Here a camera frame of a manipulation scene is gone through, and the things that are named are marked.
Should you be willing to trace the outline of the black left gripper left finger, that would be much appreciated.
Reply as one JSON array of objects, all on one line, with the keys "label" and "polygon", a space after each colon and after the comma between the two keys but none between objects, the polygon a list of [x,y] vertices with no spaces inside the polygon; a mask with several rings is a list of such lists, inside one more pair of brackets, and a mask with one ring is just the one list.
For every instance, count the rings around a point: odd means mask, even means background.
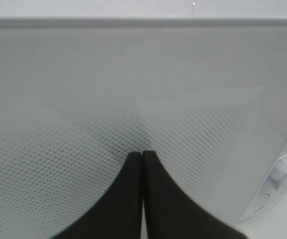
[{"label": "black left gripper left finger", "polygon": [[141,238],[141,176],[141,153],[131,152],[118,176],[94,206],[53,238]]}]

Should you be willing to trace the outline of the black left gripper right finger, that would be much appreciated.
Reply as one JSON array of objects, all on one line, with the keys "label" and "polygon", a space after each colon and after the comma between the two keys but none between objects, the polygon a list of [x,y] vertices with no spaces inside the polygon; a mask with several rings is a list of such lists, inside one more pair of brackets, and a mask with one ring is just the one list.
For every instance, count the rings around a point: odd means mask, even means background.
[{"label": "black left gripper right finger", "polygon": [[245,239],[196,204],[176,184],[156,152],[144,151],[143,198],[150,239]]}]

